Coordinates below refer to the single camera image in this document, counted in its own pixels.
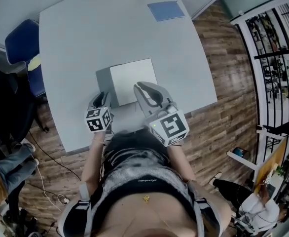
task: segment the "blue paper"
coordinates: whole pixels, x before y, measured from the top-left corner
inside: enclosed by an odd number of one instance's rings
[[[148,4],[148,7],[154,15],[156,21],[182,18],[185,16],[177,1],[150,3]]]

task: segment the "table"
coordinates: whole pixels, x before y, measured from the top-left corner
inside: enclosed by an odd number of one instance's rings
[[[50,110],[67,152],[93,135],[84,111],[99,91],[95,72],[151,58],[157,82],[184,113],[217,101],[207,58],[181,0],[183,18],[156,22],[148,3],[171,0],[64,0],[40,13],[41,69]],[[112,110],[112,129],[140,129],[137,103]]]

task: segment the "person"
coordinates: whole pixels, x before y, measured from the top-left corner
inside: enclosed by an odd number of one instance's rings
[[[261,186],[261,197],[247,188],[233,182],[219,179],[222,173],[218,173],[209,182],[218,188],[221,195],[237,209],[244,223],[250,224],[259,232],[273,228],[276,223],[285,222],[289,218],[289,207],[279,206],[269,197],[265,185]]]
[[[24,139],[20,144],[15,145],[12,154],[0,160],[0,204],[37,168],[38,159],[30,158],[29,161],[25,161],[35,149],[33,144]],[[21,168],[15,169],[24,161]]]
[[[116,134],[105,147],[100,179],[105,135],[95,133],[82,172],[91,203],[91,236],[215,237],[227,228],[228,203],[197,183],[179,143],[165,148],[145,129]],[[81,194],[71,206],[78,201]],[[59,231],[79,236],[84,220],[65,214]]]

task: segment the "wooden floor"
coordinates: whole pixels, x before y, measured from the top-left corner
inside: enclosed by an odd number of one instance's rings
[[[246,167],[229,158],[226,152],[238,146],[249,150],[250,158],[254,158],[255,91],[251,68],[239,32],[228,23],[220,5],[212,5],[193,23],[209,62],[218,101],[186,114],[190,135],[185,139],[183,149],[198,181],[206,189],[215,192],[207,183],[217,172],[223,173],[223,179],[238,183],[243,183],[249,174]],[[40,109],[40,116],[50,131],[45,134],[38,126],[32,127],[31,133],[38,144],[57,162],[80,175],[88,152],[66,155],[48,106]],[[45,188],[56,195],[63,194],[72,198],[78,191],[78,178],[56,164],[38,146],[36,148]],[[42,187],[38,172],[27,182]],[[63,209],[55,195],[47,195],[58,208]],[[28,184],[20,194],[20,206],[27,208],[29,213],[38,219],[39,226],[46,230],[60,215],[60,211],[49,203],[40,189]],[[49,236],[56,236],[56,227],[57,225],[51,228]],[[224,236],[231,236],[233,233],[234,230],[228,228]]]

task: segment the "gold pendant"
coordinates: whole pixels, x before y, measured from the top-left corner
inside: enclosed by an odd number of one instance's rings
[[[149,197],[149,196],[144,196],[144,197],[143,197],[143,200],[144,200],[146,203],[148,203],[148,202],[149,202],[149,199],[150,199],[150,197]]]

